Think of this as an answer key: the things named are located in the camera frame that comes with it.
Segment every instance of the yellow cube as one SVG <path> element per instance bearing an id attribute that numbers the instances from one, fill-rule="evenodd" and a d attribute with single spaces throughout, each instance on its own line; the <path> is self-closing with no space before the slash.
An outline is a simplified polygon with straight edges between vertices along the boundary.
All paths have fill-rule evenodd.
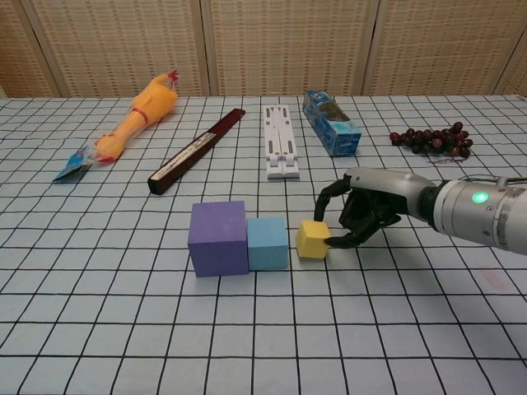
<path id="1" fill-rule="evenodd" d="M 328 245 L 324 239 L 331 237 L 325 222 L 302 221 L 296 233 L 296 251 L 302 258 L 324 259 Z"/>

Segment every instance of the wall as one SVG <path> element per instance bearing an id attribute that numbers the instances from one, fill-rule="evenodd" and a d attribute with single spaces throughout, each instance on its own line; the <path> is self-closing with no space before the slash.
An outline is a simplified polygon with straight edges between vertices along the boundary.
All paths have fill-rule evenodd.
<path id="1" fill-rule="evenodd" d="M 527 95 L 525 0 L 0 0 L 9 96 Z"/>

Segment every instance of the grape bunch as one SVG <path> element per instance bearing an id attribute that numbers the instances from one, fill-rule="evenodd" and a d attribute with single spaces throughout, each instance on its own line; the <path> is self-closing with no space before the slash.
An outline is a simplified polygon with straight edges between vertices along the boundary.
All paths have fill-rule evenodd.
<path id="1" fill-rule="evenodd" d="M 470 156 L 473 145 L 468 137 L 469 132 L 463 130 L 461 122 L 454 123 L 449 129 L 415 131 L 410 128 L 403 134 L 389 134 L 392 146 L 409 146 L 414 154 L 443 154 L 465 159 Z"/>

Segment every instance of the green indicator light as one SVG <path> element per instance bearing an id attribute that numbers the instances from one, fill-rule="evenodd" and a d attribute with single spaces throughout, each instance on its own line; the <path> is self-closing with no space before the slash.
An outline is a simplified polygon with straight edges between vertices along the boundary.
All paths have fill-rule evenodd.
<path id="1" fill-rule="evenodd" d="M 472 201 L 476 204 L 485 203 L 488 200 L 488 193 L 486 192 L 476 192 L 472 195 Z"/>

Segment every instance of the purple cube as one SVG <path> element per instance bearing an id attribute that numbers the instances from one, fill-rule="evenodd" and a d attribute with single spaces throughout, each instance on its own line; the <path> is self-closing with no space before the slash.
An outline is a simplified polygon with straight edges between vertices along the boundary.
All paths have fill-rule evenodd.
<path id="1" fill-rule="evenodd" d="M 192 205 L 189 251 L 196 277 L 249 273 L 245 203 Z"/>

